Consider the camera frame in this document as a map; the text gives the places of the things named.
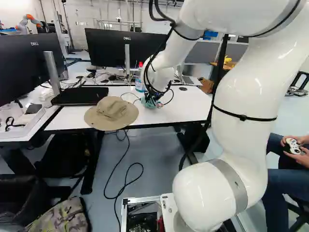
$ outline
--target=backpack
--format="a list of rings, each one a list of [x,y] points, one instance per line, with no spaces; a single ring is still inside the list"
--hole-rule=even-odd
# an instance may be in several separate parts
[[[90,223],[83,205],[79,197],[63,201],[20,232],[88,232]]]

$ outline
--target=laptop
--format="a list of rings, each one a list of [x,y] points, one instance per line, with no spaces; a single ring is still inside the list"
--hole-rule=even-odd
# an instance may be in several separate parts
[[[108,95],[107,87],[68,88],[51,100],[53,105],[96,105]]]

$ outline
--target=silver band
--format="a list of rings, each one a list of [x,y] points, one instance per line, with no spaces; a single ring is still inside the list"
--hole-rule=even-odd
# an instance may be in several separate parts
[[[248,195],[245,185],[237,172],[221,159],[212,159],[207,161],[215,166],[227,179],[233,190],[236,201],[236,213],[244,211],[248,206]]]
[[[188,25],[186,25],[181,19],[179,19],[177,21],[177,26],[175,27],[175,31],[185,37],[185,38],[188,38],[190,40],[197,40],[199,39],[203,33],[204,33],[204,30],[197,30],[197,29],[194,29],[194,28],[191,28],[189,27]]]
[[[266,36],[274,34],[274,33],[278,32],[279,30],[285,28],[287,25],[289,25],[296,18],[296,16],[299,14],[299,12],[304,8],[306,1],[307,0],[290,0],[290,2],[287,4],[287,6],[283,10],[283,12],[267,28],[265,28],[264,30],[262,30],[258,33],[255,33],[253,35],[247,35],[247,36],[248,37],[266,37]],[[294,9],[293,13],[287,19],[285,19],[293,9]]]

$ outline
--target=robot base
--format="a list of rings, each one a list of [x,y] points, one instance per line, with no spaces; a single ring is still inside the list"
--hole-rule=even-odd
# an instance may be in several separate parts
[[[165,232],[194,232],[186,225],[178,212],[174,201],[174,194],[167,193],[160,196]],[[217,231],[222,224],[216,226],[209,232]]]

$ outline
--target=water bottle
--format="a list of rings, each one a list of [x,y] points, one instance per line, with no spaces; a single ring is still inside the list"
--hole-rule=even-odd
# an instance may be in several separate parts
[[[142,69],[143,69],[143,62],[139,62],[139,71],[140,73],[142,73]],[[139,76],[135,76],[135,89],[138,92],[145,92],[145,85],[141,80],[140,75]]]

